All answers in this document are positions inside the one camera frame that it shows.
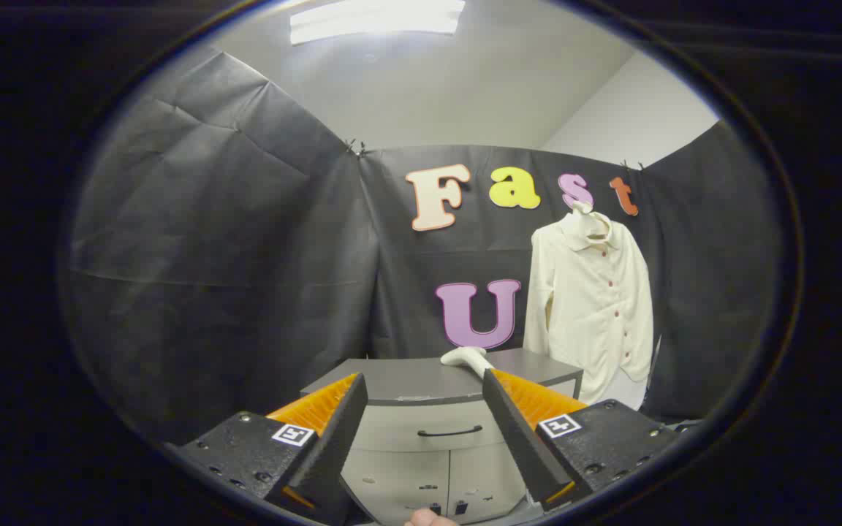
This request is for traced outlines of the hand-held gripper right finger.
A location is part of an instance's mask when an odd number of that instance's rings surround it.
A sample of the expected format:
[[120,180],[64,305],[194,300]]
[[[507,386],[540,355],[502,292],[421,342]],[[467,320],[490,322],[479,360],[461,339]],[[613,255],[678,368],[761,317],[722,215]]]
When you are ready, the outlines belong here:
[[482,399],[529,496],[545,511],[627,479],[680,436],[617,400],[585,404],[499,369],[482,373]]

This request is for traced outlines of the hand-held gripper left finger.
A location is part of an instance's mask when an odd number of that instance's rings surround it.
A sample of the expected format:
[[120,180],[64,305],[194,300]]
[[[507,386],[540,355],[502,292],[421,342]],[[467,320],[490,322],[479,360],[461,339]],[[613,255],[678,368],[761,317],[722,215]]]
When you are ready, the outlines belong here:
[[293,525],[344,525],[353,506],[342,468],[368,390],[352,373],[267,415],[240,411],[183,445],[171,460],[247,511]]

